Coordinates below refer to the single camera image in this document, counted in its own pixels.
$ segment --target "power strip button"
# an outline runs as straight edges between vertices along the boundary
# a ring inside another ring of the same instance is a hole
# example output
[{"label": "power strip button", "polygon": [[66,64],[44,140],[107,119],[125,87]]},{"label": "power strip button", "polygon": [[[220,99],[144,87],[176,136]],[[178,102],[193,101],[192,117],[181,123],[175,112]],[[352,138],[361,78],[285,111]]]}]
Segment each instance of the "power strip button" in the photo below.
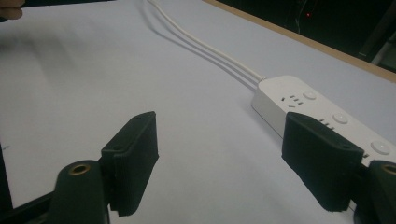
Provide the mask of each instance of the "power strip button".
[{"label": "power strip button", "polygon": [[388,155],[390,153],[390,148],[385,143],[380,141],[372,142],[371,147],[374,151],[381,155]]},{"label": "power strip button", "polygon": [[312,91],[305,91],[303,93],[303,96],[308,100],[316,100],[317,99],[317,95]]},{"label": "power strip button", "polygon": [[341,114],[341,113],[339,113],[339,114],[334,114],[334,115],[332,116],[332,118],[333,118],[335,121],[337,121],[338,123],[340,123],[340,124],[347,124],[347,123],[349,122],[347,116],[345,116],[345,115],[343,115],[343,114]]}]

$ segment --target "white cable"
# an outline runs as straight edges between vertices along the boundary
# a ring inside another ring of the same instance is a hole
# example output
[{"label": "white cable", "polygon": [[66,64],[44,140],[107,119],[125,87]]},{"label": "white cable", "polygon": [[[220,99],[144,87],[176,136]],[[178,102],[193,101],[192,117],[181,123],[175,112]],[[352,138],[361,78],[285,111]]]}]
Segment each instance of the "white cable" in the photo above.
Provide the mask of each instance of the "white cable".
[{"label": "white cable", "polygon": [[262,77],[259,74],[257,74],[256,72],[252,71],[251,69],[249,69],[248,67],[246,67],[245,65],[241,64],[240,62],[238,62],[237,60],[233,59],[232,57],[230,57],[229,55],[221,52],[218,49],[215,49],[213,47],[210,47],[209,45],[207,45],[206,43],[204,43],[203,41],[199,40],[198,38],[194,37],[193,35],[189,34],[187,31],[183,30],[177,23],[175,23],[171,18],[169,18],[168,15],[165,14],[165,12],[160,8],[160,6],[158,5],[157,2],[155,2],[154,0],[148,0],[149,3],[151,3],[155,8],[157,8],[157,10],[161,13],[161,15],[173,26],[175,27],[178,31],[180,31],[184,36],[188,37],[190,40],[194,41],[195,43],[201,45],[202,47],[214,52],[215,54],[218,54],[220,57],[222,57],[223,59],[233,63],[234,65],[236,65],[237,67],[239,67],[240,69],[244,70],[245,72],[249,73],[254,79],[256,79],[258,82],[266,79],[266,77]]}]

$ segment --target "black clamp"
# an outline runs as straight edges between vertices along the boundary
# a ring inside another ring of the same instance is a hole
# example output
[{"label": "black clamp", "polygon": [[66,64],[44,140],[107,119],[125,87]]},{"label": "black clamp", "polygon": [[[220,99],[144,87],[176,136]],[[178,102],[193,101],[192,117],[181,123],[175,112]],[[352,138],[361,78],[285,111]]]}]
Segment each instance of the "black clamp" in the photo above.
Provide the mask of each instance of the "black clamp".
[{"label": "black clamp", "polygon": [[120,217],[130,216],[158,158],[155,113],[136,116],[106,144],[99,161],[64,167],[55,191],[0,214],[0,224],[107,224],[109,204]]},{"label": "black clamp", "polygon": [[289,112],[282,158],[319,204],[345,211],[352,200],[356,224],[396,223],[396,164],[361,164],[364,151],[316,119]]}]

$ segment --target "white power strip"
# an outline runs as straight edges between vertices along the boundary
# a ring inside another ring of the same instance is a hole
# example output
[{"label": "white power strip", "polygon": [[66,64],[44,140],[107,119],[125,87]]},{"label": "white power strip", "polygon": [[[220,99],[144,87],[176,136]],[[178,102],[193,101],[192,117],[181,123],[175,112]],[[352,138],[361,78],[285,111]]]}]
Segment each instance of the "white power strip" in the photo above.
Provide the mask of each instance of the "white power strip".
[{"label": "white power strip", "polygon": [[297,77],[283,76],[261,81],[252,106],[281,137],[286,114],[296,112],[319,120],[363,149],[364,165],[368,166],[374,160],[396,162],[396,146]]}]

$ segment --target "power strip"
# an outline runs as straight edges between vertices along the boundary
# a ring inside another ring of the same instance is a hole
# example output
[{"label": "power strip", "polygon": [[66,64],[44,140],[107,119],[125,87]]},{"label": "power strip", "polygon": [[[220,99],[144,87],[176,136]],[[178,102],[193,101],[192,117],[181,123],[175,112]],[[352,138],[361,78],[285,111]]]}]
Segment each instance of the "power strip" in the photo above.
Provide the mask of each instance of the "power strip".
[{"label": "power strip", "polygon": [[283,76],[261,81],[252,106],[282,138],[286,114],[296,112],[319,120],[363,149],[364,165],[368,166],[370,161],[396,162],[396,146],[297,77]]}]

